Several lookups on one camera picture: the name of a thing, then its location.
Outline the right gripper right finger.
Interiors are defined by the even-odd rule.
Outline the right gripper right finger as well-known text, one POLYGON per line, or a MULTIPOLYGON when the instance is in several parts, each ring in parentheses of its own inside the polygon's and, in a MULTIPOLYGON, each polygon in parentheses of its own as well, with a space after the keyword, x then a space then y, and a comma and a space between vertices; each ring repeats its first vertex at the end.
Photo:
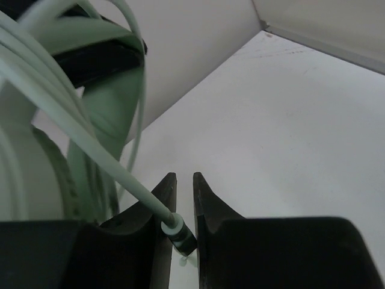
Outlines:
POLYGON ((248 219, 193 176, 200 288, 383 288, 358 229, 341 217, 248 219))

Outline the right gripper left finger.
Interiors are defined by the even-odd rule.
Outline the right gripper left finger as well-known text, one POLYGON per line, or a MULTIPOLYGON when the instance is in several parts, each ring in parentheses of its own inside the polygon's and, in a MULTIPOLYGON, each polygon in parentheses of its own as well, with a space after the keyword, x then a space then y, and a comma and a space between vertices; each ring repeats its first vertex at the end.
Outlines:
POLYGON ((141 203, 100 225, 1 223, 2 288, 168 288, 172 245, 141 203))

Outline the mint green headphones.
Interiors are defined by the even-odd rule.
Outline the mint green headphones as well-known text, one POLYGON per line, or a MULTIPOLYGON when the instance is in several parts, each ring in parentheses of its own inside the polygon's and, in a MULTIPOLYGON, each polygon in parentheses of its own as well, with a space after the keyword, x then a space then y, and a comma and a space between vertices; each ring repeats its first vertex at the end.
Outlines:
POLYGON ((102 223, 143 122, 147 47, 125 1, 121 26, 90 1, 1 2, 1 220, 102 223))

